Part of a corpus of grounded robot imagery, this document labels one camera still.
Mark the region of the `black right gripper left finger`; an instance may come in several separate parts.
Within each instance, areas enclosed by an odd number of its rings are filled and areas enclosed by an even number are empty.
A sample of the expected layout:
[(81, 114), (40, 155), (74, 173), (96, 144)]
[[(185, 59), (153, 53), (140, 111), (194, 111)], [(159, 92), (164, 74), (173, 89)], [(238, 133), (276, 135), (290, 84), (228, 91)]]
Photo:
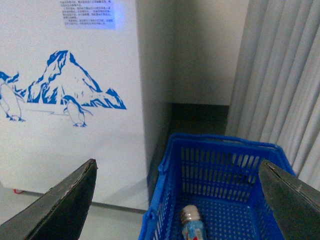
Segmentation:
[(97, 162), (89, 159), (0, 226), (2, 240), (77, 240), (92, 204)]

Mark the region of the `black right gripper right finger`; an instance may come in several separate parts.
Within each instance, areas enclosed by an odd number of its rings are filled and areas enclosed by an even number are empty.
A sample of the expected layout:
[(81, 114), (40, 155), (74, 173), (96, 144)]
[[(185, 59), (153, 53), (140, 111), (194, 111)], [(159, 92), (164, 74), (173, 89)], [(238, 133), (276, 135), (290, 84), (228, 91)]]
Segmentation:
[(265, 199), (286, 240), (320, 238), (320, 192), (274, 163), (258, 170)]

